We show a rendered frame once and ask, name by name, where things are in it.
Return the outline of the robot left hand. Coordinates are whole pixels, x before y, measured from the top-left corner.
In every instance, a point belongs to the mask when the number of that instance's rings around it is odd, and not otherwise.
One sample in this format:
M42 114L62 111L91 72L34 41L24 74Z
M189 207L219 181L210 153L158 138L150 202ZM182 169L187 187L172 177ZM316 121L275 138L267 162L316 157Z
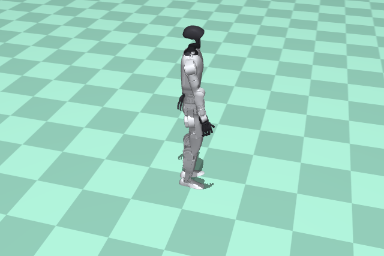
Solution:
M179 104L180 104L180 111L181 111L181 106L182 106L184 97L185 97L185 94L182 93L181 97L179 98L179 102L178 102L178 105L177 105L177 109L179 110ZM180 102L181 102L181 103L180 103Z

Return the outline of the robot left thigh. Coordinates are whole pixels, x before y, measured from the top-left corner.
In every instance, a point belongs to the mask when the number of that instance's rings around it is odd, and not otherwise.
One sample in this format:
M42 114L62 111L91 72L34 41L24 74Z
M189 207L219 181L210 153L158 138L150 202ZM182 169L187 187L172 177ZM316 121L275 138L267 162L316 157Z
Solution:
M189 137L188 137L188 136L189 136L189 134L185 135L184 138L183 138L183 141L184 141L184 144L185 144L185 145L190 144L190 142L189 142Z

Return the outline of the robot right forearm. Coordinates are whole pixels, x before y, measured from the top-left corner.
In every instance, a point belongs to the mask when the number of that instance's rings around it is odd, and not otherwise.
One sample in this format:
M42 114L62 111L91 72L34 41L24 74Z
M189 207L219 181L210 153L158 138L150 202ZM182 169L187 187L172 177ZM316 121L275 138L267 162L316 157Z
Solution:
M198 114L202 123L208 120L208 118L206 117L206 111L205 111L205 100L203 98L204 98L204 94L202 92L196 92L194 97L194 103L196 105L196 110L197 110L196 113Z

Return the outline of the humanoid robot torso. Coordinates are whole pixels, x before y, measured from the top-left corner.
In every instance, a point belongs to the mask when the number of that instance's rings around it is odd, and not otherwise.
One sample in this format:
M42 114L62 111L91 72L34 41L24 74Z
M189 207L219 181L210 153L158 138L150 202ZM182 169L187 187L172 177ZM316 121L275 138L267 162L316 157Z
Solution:
M197 76L199 79L199 87L200 87L202 72L203 72L203 57L202 57L201 51L199 49L196 49L196 50L198 51L198 55L192 55L192 54L195 54L195 52L191 52L189 56L185 56L183 53L182 59L181 59L181 86L182 86L182 93L185 94L183 105L182 105L182 110L184 112L184 115L186 115L187 110L194 110L194 114L197 114L196 105L194 103L194 95L192 93L188 78L184 72L185 62L189 60L193 60L197 67Z

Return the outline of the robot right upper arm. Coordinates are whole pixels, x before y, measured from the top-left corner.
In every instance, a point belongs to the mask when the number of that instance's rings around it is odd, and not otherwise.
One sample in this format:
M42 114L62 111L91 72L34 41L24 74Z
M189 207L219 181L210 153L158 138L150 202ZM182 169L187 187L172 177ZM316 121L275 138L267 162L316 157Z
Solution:
M197 76L197 67L193 60L189 60L185 62L184 72L188 78L192 93L195 97L196 92L202 92L205 96L205 90L203 88L199 88L199 79ZM189 76L190 75L190 76Z

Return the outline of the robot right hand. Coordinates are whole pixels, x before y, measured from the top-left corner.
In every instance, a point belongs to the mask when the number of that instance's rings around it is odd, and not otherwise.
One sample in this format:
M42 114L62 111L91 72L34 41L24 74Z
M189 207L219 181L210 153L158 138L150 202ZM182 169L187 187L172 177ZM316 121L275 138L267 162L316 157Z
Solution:
M207 117L207 115L206 115L206 117ZM208 118L208 117L207 117L207 118ZM211 133L213 133L213 131L212 131L212 127L215 128L215 126L212 125L212 124L209 122L209 120L207 120L207 121L205 121L205 122L202 123L201 119L199 118L199 121L200 121L200 124L202 124L202 132L203 132L202 137L204 137L204 136L208 136L208 135L210 135ZM207 133L207 132L208 132L208 133ZM211 132L211 133L210 133L210 132Z

